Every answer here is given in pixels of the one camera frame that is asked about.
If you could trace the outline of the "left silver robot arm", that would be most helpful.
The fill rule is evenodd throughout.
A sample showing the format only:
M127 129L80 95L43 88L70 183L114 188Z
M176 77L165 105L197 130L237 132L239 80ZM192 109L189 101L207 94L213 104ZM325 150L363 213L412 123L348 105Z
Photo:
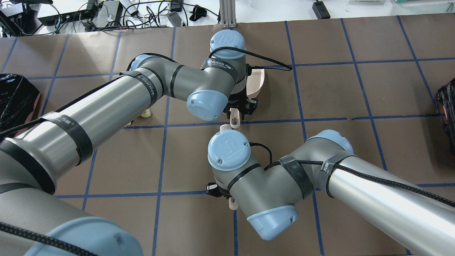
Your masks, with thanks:
M1 141L2 256L142 256L138 240L116 223L54 196L57 180L161 97L186 102L205 121L223 113L245 86L245 39L221 30L200 69L158 54L138 55L127 71L39 124Z

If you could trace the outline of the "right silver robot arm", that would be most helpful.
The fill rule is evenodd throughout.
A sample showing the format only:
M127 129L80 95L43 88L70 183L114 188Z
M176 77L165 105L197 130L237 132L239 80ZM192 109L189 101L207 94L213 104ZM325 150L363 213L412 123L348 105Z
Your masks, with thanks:
M221 130L208 143L208 162L215 193L210 184L207 193L233 198L263 240L296 222L296 204L319 189L417 256L454 255L454 202L362 160L335 130L310 137L268 167L241 132Z

